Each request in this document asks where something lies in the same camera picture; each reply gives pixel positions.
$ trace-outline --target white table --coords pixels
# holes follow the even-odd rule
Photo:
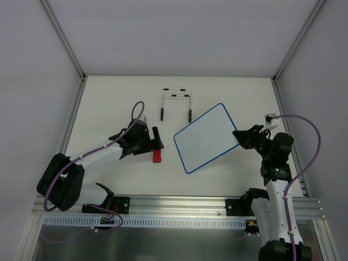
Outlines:
[[[116,194],[129,195],[240,196],[249,188],[264,187],[260,175],[261,156],[241,147],[186,174],[173,136],[188,124],[188,101],[165,100],[161,122],[162,88],[193,91],[192,120],[219,102],[225,104],[239,130],[264,124],[266,113],[279,114],[268,78],[90,76],[67,155],[81,154],[103,144],[108,137],[126,128],[131,109],[139,100],[145,102],[149,129],[158,126],[165,148],[160,164],[152,163],[152,153],[128,156],[89,175],[84,182],[101,182]],[[284,132],[284,127],[278,127],[273,135],[276,132]],[[289,164],[295,176],[292,157]],[[298,182],[293,185],[293,195],[302,196]]]

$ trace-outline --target black bracket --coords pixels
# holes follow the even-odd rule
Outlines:
[[[114,207],[115,207],[116,213],[126,215],[129,213],[130,203],[131,203],[130,197],[113,197],[111,207],[109,208],[109,210],[114,210]],[[82,206],[82,213],[109,214],[109,212],[98,210],[98,209],[91,207],[89,205]]]
[[[42,196],[46,196],[47,190],[55,176],[69,163],[71,163],[70,157],[61,153],[56,154],[42,175],[36,187],[37,192]],[[48,200],[61,211],[70,209],[80,196],[84,173],[85,170],[81,165],[72,164],[63,173],[67,174],[66,177],[59,177],[52,188]]]
[[[313,254],[312,249],[309,246],[303,246],[301,243],[295,245],[296,247],[296,260],[298,261],[311,261]],[[279,260],[292,260],[293,252],[291,250],[291,243],[285,243],[282,241],[268,241],[266,245],[261,247],[259,251],[259,261],[279,261]]]
[[[263,189],[250,188],[240,199],[226,199],[227,216],[255,216],[251,210],[251,203],[255,198],[267,198],[268,193]]]
[[[225,208],[227,216],[254,216],[245,208],[245,204],[241,199],[228,199],[225,200]]]

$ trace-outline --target white wall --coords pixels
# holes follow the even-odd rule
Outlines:
[[[273,76],[316,0],[49,0],[86,73]]]
[[[347,14],[346,0],[327,1],[279,81],[286,112],[307,116],[321,130],[322,150],[307,177],[312,196],[324,199],[342,260],[348,255]],[[316,135],[305,123],[290,124],[307,164],[317,145]]]
[[[39,1],[1,1],[0,36],[0,259],[14,260],[80,80]]]

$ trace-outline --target blue whiteboard border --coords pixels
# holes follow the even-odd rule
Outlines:
[[[178,145],[177,145],[176,140],[175,140],[176,135],[178,135],[180,132],[182,132],[183,130],[185,130],[185,129],[186,129],[187,127],[189,127],[191,124],[195,123],[195,121],[199,120],[201,117],[205,116],[205,114],[207,114],[208,112],[210,112],[212,109],[214,109],[215,107],[217,107],[217,106],[219,106],[219,105],[222,105],[222,106],[223,106],[223,108],[224,108],[224,110],[225,110],[227,116],[229,117],[229,119],[230,119],[230,121],[231,121],[233,127],[234,127],[235,130],[237,131],[237,127],[235,126],[235,124],[234,124],[234,122],[233,122],[233,120],[232,120],[230,114],[228,113],[228,111],[227,111],[225,105],[224,105],[223,103],[220,102],[220,103],[218,103],[217,105],[213,106],[213,107],[212,107],[211,109],[209,109],[208,111],[206,111],[205,113],[203,113],[200,117],[198,117],[197,119],[195,119],[193,122],[191,122],[190,124],[188,124],[185,128],[183,128],[182,130],[180,130],[178,133],[176,133],[176,134],[174,135],[174,138],[173,138],[173,139],[174,139],[174,143],[175,143],[176,149],[177,149],[177,151],[178,151],[178,153],[179,153],[180,160],[181,160],[181,162],[182,162],[182,164],[183,164],[184,170],[185,170],[185,172],[186,172],[187,174],[191,174],[192,172],[195,172],[196,170],[200,169],[201,167],[207,165],[208,163],[212,162],[213,160],[217,159],[218,157],[221,157],[222,155],[226,154],[227,152],[233,150],[234,148],[236,148],[236,147],[238,147],[238,146],[240,145],[240,144],[237,144],[237,145],[235,145],[234,147],[228,149],[227,151],[222,152],[220,155],[218,155],[218,156],[216,156],[215,158],[211,159],[210,161],[204,163],[203,165],[201,165],[201,166],[195,168],[195,169],[192,170],[191,172],[188,172],[188,171],[186,170],[186,167],[185,167],[183,158],[181,157],[180,150],[179,150]]]

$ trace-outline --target whiteboard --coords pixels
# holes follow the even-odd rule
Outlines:
[[[158,127],[164,149],[160,164],[152,162],[151,153],[128,156],[89,175],[85,183],[101,182],[116,194],[129,195],[241,196],[249,188],[264,188],[261,156],[241,147],[187,175],[173,137],[188,124],[188,101],[166,100],[161,121],[162,88],[192,90],[192,120],[220,102],[233,115],[238,130],[264,124],[266,113],[279,114],[271,80],[266,78],[90,76],[67,155],[103,144],[127,127],[131,109],[139,100],[145,102],[149,129]],[[280,126],[277,131],[285,130]],[[294,176],[292,157],[289,165]],[[298,182],[293,189],[295,196],[302,196]]]
[[[239,145],[226,107],[218,103],[174,135],[184,170],[190,174]]]

